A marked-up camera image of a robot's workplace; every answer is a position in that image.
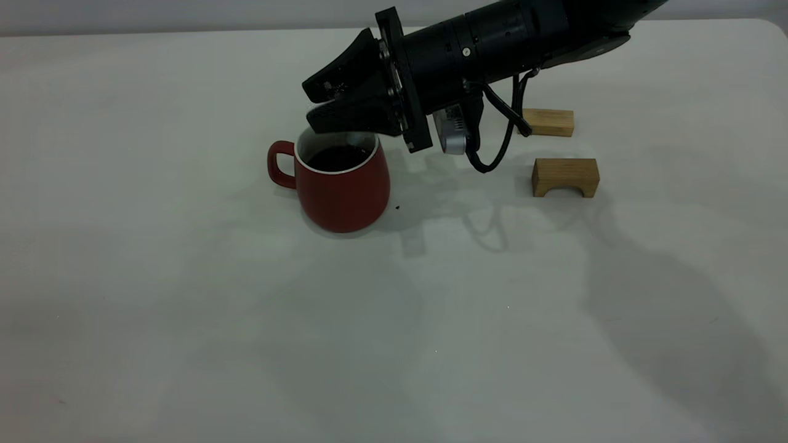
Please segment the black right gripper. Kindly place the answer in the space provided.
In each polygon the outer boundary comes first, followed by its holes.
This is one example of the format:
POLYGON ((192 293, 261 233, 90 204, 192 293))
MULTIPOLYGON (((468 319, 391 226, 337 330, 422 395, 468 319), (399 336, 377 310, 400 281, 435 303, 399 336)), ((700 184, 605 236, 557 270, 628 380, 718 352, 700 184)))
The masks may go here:
POLYGON ((467 95, 462 37, 464 15, 405 34, 396 8, 375 14, 382 40, 364 28, 351 45, 302 87, 312 103, 307 122, 316 134, 372 132, 402 135, 411 153, 433 146, 428 115, 467 95), (400 119, 387 98, 385 67, 400 101, 400 119))

